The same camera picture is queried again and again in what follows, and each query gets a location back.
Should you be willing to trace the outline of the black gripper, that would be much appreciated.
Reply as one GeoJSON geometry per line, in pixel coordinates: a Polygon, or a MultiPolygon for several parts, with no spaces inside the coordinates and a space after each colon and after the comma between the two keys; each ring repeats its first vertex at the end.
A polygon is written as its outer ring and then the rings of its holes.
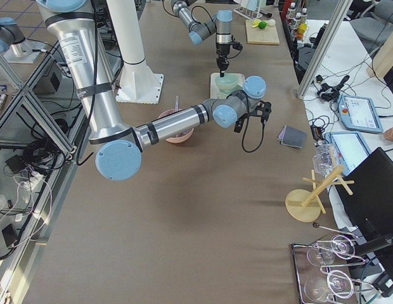
{"type": "Polygon", "coordinates": [[[243,123],[246,119],[250,117],[258,117],[261,119],[262,127],[266,126],[267,121],[269,120],[269,116],[271,114],[271,106],[272,104],[267,101],[261,101],[259,104],[254,108],[254,110],[250,111],[249,113],[243,114],[235,123],[234,131],[241,132],[243,123]]]}
{"type": "Polygon", "coordinates": [[[230,54],[231,48],[241,52],[243,50],[243,45],[240,42],[235,41],[234,39],[231,39],[230,41],[216,42],[216,63],[220,71],[220,77],[224,77],[224,72],[228,69],[228,56],[230,54]]]}

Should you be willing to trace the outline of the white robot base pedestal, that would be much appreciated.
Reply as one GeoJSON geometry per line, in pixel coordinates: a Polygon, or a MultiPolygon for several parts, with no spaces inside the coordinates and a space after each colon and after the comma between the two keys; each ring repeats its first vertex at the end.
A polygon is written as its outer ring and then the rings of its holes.
{"type": "Polygon", "coordinates": [[[164,76],[153,73],[146,63],[135,2],[110,0],[107,6],[124,62],[117,101],[157,104],[164,76]]]}

